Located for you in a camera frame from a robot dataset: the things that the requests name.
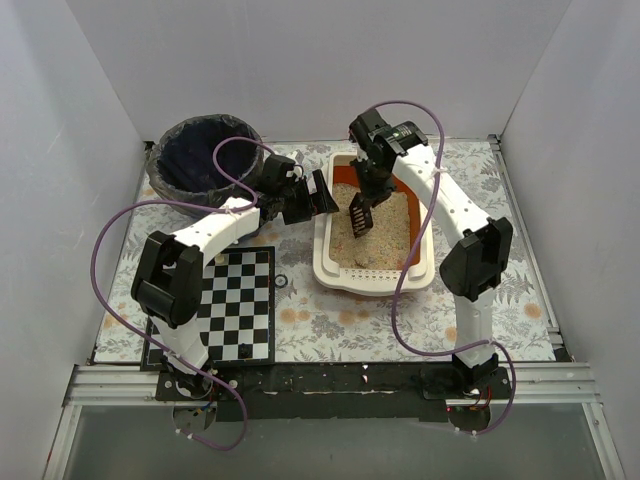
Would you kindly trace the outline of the white orange litter box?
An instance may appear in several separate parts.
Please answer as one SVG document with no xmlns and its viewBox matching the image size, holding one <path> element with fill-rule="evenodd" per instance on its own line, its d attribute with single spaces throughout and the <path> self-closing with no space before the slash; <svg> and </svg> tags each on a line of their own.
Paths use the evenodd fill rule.
<svg viewBox="0 0 640 480">
<path fill-rule="evenodd" d="M 313 273 L 323 286 L 364 296 L 390 296 L 420 231 L 427 208 L 398 179 L 389 200 L 372 210 L 373 228 L 354 236 L 349 205 L 358 191 L 350 162 L 353 153 L 338 153 L 323 168 L 332 198 L 339 206 L 334 214 L 315 218 Z"/>
</svg>

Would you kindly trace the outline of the black litter scoop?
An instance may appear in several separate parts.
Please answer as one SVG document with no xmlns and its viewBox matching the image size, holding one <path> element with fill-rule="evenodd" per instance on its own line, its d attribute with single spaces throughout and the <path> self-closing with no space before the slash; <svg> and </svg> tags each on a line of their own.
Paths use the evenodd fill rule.
<svg viewBox="0 0 640 480">
<path fill-rule="evenodd" d="M 358 239 L 373 228 L 372 201 L 361 192 L 354 195 L 349 205 L 353 236 Z"/>
</svg>

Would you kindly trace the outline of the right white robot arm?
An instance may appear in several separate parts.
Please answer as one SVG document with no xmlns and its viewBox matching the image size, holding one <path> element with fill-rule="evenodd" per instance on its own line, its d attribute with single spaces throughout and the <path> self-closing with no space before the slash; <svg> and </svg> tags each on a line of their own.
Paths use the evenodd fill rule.
<svg viewBox="0 0 640 480">
<path fill-rule="evenodd" d="M 432 147 L 414 122 L 392 126 L 372 107 L 350 124 L 349 139 L 358 147 L 351 165 L 359 191 L 349 206 L 354 236 L 371 230 L 371 211 L 390 197 L 395 179 L 426 206 L 423 223 L 436 222 L 450 247 L 439 267 L 456 312 L 456 346 L 447 354 L 463 386 L 479 386 L 504 351 L 493 339 L 492 306 L 508 265 L 511 222 L 491 218 L 468 197 L 442 165 L 444 147 Z"/>
</svg>

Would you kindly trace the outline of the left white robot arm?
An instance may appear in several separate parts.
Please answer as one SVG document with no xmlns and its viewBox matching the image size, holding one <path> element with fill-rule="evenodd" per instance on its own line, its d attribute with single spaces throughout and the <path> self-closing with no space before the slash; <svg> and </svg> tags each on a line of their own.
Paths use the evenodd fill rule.
<svg viewBox="0 0 640 480">
<path fill-rule="evenodd" d="M 314 170 L 306 179 L 295 170 L 292 159 L 271 154 L 256 186 L 234 180 L 231 196 L 207 208 L 202 219 L 147 238 L 131 295 L 158 330 L 165 365 L 180 394 L 200 399 L 213 386 L 205 375 L 213 361 L 198 321 L 204 273 L 214 257 L 277 216 L 290 225 L 337 212 L 323 173 Z"/>
</svg>

